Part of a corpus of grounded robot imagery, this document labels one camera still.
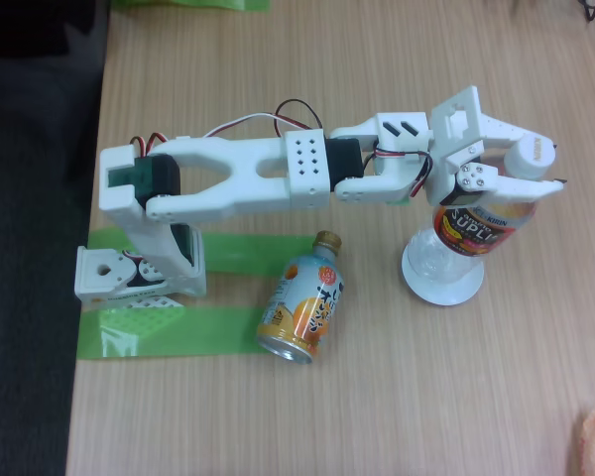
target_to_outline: white robotic arm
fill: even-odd
[[[330,138],[321,129],[241,141],[179,137],[144,158],[135,157],[133,146],[106,149],[100,157],[99,206],[139,255],[80,247],[75,292],[91,304],[170,293],[203,296],[202,239],[188,223],[322,207],[332,192],[349,203],[390,202],[414,195],[424,184],[430,204],[463,206],[535,201],[562,189],[558,181],[503,177],[494,167],[472,162],[485,147],[509,148],[510,157],[539,154],[547,167],[554,159],[547,138],[483,115],[475,87],[435,107],[431,122],[430,130],[422,112],[379,113],[359,126],[334,130]],[[363,153],[372,154],[374,175],[364,175]],[[179,168],[194,166],[228,178],[199,193],[180,194]],[[275,169],[286,170],[286,176],[263,177]]]

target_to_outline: orange juice can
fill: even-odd
[[[320,231],[310,255],[289,261],[258,325],[258,343],[287,360],[310,364],[323,342],[344,280],[335,267],[341,239]]]

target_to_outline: white bottle cap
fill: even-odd
[[[547,137],[526,134],[505,154],[505,170],[516,179],[541,179],[555,160],[555,147]]]

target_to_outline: wooden table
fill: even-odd
[[[567,191],[489,256],[473,300],[449,308],[400,277],[431,212],[421,194],[409,207],[331,200],[201,225],[342,236],[348,292],[321,358],[79,361],[68,474],[578,474],[595,406],[595,22],[571,0],[272,3],[113,13],[99,149],[156,130],[197,136],[288,97],[330,131],[428,112],[471,83],[485,113],[556,141]],[[271,124],[226,135],[253,136]],[[218,180],[189,172],[183,191]],[[107,224],[93,201],[91,227]],[[210,276],[203,303],[264,304],[273,285]]]

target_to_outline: red label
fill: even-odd
[[[438,207],[434,230],[452,251],[465,256],[484,255],[509,238],[533,215],[532,203],[503,205],[510,217],[494,213],[482,206],[474,208]]]
[[[337,275],[335,270],[328,266],[322,266],[319,268],[319,280],[327,286],[332,286],[337,281]]]

